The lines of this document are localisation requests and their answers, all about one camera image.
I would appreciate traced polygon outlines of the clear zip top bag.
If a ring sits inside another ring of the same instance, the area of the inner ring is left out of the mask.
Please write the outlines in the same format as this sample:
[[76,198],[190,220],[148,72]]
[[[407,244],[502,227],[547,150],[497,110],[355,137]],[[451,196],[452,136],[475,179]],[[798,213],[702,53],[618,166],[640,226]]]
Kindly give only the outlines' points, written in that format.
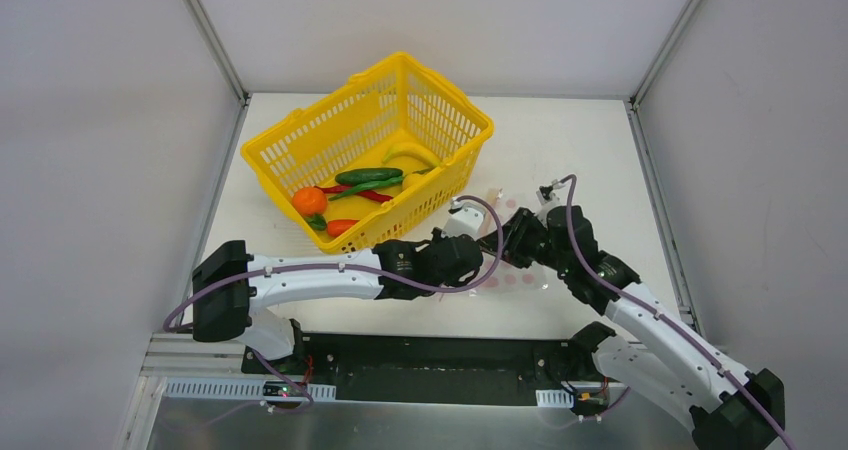
[[[531,208],[536,200],[527,193],[505,192],[502,188],[490,187],[484,199],[496,210],[500,221],[505,224],[520,207]],[[471,291],[476,296],[494,296],[510,293],[538,292],[548,288],[543,268],[532,264],[518,268],[502,261],[496,271],[483,284]]]

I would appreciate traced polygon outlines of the dark green cucumber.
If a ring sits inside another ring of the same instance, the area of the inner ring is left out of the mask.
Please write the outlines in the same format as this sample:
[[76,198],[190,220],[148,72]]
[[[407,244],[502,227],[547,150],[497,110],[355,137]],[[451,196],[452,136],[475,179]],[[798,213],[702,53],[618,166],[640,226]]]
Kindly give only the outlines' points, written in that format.
[[339,185],[355,186],[369,182],[385,181],[402,176],[403,171],[398,168],[359,168],[337,174],[335,176],[335,182]]

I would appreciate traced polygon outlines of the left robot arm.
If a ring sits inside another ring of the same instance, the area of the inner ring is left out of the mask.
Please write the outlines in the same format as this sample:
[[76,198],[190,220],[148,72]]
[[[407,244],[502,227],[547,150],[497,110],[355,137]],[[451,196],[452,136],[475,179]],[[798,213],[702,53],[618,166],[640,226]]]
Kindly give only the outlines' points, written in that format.
[[293,322],[271,307],[333,298],[404,300],[459,293],[492,270],[469,235],[410,242],[388,240],[372,249],[310,260],[248,252],[243,240],[221,244],[192,274],[194,340],[236,340],[256,350],[281,374],[305,360]]

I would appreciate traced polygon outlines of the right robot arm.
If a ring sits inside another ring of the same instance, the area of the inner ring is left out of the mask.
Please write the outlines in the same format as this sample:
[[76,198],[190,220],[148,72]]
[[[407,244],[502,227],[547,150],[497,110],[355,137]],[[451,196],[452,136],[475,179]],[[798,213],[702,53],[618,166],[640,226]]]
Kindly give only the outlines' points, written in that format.
[[579,206],[556,206],[543,217],[520,208],[481,238],[488,252],[503,237],[502,259],[553,270],[580,302],[637,339],[629,343],[593,322],[570,339],[569,370],[583,380],[599,373],[627,385],[671,415],[699,449],[765,449],[785,427],[783,382],[770,370],[748,370],[682,323],[639,275],[599,248]]

